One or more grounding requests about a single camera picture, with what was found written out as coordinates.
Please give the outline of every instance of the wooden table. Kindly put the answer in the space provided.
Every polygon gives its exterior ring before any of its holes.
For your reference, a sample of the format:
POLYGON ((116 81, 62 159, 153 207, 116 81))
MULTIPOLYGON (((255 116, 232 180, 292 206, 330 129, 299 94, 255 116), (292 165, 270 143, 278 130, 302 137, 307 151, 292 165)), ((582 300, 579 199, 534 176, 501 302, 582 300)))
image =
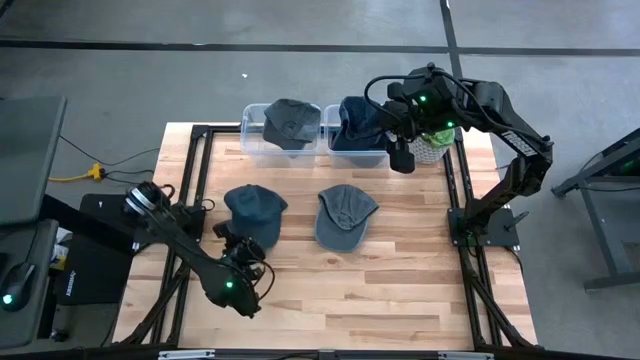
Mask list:
MULTIPOLYGON (((167 124, 156 183, 180 186, 192 125, 167 124)), ((481 196, 499 181, 489 136, 467 133, 465 145, 473 188, 481 196)), ((223 243, 211 227, 230 218, 222 200, 227 191, 245 184, 269 188, 289 203, 278 244, 267 256, 277 279, 261 302, 262 310, 249 319, 211 304, 192 274, 180 346, 471 349, 459 258, 446 224, 450 204, 442 162, 403 175, 390 169, 332 169, 326 156, 316 159, 313 169, 256 168, 241 151, 238 135, 216 135, 205 190, 216 208, 207 215, 202 247, 212 256, 221 252, 223 243), (318 192, 344 183, 364 190, 380 205, 365 241, 351 254, 324 250, 313 236, 318 192)), ((455 154, 453 161, 457 171, 455 154)), ((459 197, 464 204, 462 192, 459 197)), ((131 333, 156 300, 166 250, 154 245, 134 259, 114 341, 131 333)), ((496 301, 524 337, 535 342, 517 262, 502 248, 486 252, 496 301)), ((258 292, 267 283, 263 280, 258 292)), ((489 339, 486 312, 479 308, 489 339)), ((165 332, 172 310, 167 317, 165 332)))

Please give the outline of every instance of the concrete floor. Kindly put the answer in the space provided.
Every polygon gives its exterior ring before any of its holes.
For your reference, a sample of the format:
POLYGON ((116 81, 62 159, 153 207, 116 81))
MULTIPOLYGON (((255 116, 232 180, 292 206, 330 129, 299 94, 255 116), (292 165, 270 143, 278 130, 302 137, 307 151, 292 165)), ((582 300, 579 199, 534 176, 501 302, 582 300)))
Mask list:
MULTIPOLYGON (((458 46, 639 48, 634 0, 449 0, 458 46)), ((1 37, 219 44, 447 44, 437 0, 16 0, 1 37)), ((130 52, 2 49, 0 97, 64 95, 63 134, 112 162, 160 144, 169 121, 239 121, 249 103, 280 97, 321 107, 362 93, 383 74, 405 74, 448 55, 300 52, 130 52)), ((606 267, 577 194, 548 189, 591 155, 640 125, 635 57, 463 56, 465 76, 501 82, 516 111, 556 143, 544 190, 513 202, 531 215, 519 225, 525 283, 539 343, 547 348, 640 358, 640 285, 594 294, 585 280, 606 267)), ((374 90, 382 100, 384 87, 374 90)), ((495 143, 499 164, 513 154, 495 143)), ((153 168, 155 154, 123 170, 153 168)), ((61 143, 52 174, 71 176, 92 161, 61 143)), ((144 176, 129 177, 141 180, 144 176)), ((120 193, 103 182, 50 184, 78 206, 86 193, 120 193)), ((86 308, 75 339, 100 343, 114 309, 86 308)), ((32 349, 44 349, 38 343, 32 349)))

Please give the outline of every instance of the navy cap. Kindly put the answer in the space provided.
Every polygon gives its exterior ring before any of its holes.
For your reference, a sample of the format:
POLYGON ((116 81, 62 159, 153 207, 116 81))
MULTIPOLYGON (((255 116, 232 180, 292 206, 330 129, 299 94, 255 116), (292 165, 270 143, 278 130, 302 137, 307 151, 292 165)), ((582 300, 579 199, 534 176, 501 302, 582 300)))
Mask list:
POLYGON ((251 237, 263 249, 272 248, 280 237, 282 212, 288 204, 280 195, 258 185, 245 185, 224 195, 231 210, 230 230, 251 237))
POLYGON ((336 185, 318 194, 316 241, 325 249, 350 252, 364 240, 369 216, 378 204, 364 191, 351 185, 336 185))
POLYGON ((386 137, 378 110, 361 96, 347 96, 340 103, 341 129, 331 141, 334 151, 385 150, 386 137))
POLYGON ((302 150, 318 137, 320 109, 291 99, 280 99, 264 110, 262 138, 283 150, 302 150))

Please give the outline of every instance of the plastic bin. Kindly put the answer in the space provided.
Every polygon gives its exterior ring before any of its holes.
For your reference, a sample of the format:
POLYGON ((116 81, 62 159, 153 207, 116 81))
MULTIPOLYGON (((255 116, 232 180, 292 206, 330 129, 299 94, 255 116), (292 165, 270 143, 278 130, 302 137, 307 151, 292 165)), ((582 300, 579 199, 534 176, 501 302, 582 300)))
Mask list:
POLYGON ((240 129, 240 145, 242 151, 249 154, 258 167, 312 168, 315 156, 321 145, 321 129, 318 126, 316 139, 305 145, 302 150, 282 150, 278 145, 262 138, 262 129, 267 117, 264 110, 271 104, 250 104, 242 112, 242 127, 240 129))
POLYGON ((331 167, 338 169, 389 168, 389 156, 385 150, 333 151, 331 138, 340 131, 340 105, 329 105, 324 109, 323 140, 327 154, 331 157, 331 167))

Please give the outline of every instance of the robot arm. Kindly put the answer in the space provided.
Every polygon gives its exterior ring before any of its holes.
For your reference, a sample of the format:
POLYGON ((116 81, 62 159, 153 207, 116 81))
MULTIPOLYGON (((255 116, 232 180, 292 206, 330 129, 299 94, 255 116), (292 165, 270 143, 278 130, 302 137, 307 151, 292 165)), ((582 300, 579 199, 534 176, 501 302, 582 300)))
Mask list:
MULTIPOLYGON (((233 307, 240 315, 250 318, 260 310, 261 297, 253 282, 264 272, 254 265, 264 264, 265 254, 253 240, 226 234, 222 257, 210 257, 193 235, 202 233, 205 209, 187 207, 180 202, 171 205, 162 188, 150 182, 127 192, 123 210, 136 226, 151 235, 145 236, 145 240, 166 244, 198 274, 209 301, 220 307, 233 307)), ((218 224, 214 231, 219 233, 221 227, 226 225, 218 224)))
POLYGON ((552 163, 553 143, 540 136, 511 106, 504 88, 496 82, 455 79, 433 63, 413 70, 408 76, 383 76, 365 88, 365 99, 378 109, 383 130, 395 135, 387 152, 391 168, 413 172, 413 154, 407 142, 422 133, 434 134, 460 126, 496 134, 516 151, 504 179, 481 199, 465 207, 466 230, 486 233, 491 214, 518 195, 529 196, 540 190, 552 163), (377 81, 404 79, 387 87, 390 98, 383 106, 371 101, 368 90, 377 81))

